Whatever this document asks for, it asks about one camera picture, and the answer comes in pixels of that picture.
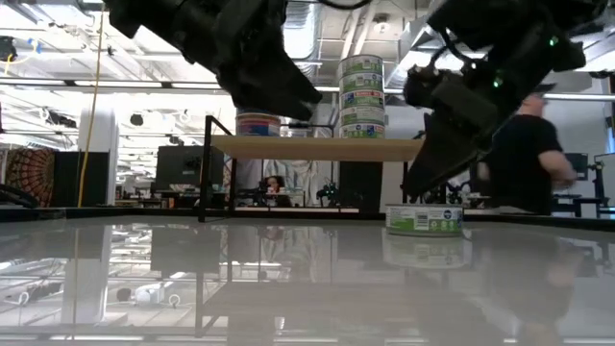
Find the person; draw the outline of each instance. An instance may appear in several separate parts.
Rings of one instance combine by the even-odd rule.
[[[555,126],[543,117],[543,98],[554,85],[541,85],[493,137],[478,175],[489,184],[501,212],[551,215],[554,188],[570,187],[577,173],[562,153]]]
[[[284,187],[284,179],[281,176],[271,176],[266,179],[267,182],[267,193],[276,195],[282,192],[282,188]],[[278,207],[292,207],[292,203],[290,202],[290,198],[287,195],[278,195],[276,196],[276,205]]]

